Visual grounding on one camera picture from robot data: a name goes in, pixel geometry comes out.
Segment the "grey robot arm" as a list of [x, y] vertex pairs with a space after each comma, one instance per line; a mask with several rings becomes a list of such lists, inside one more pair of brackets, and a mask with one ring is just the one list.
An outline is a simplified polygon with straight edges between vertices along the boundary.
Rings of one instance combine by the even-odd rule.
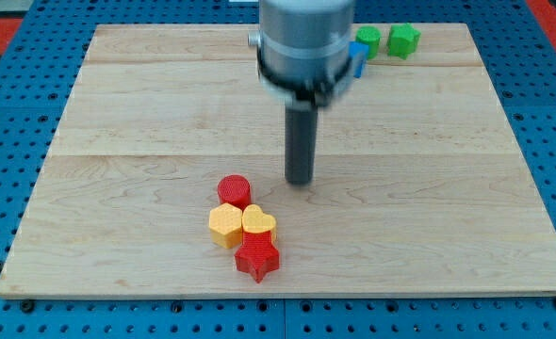
[[353, 0], [260, 0], [249, 34], [263, 87], [293, 109], [326, 107], [350, 86]]

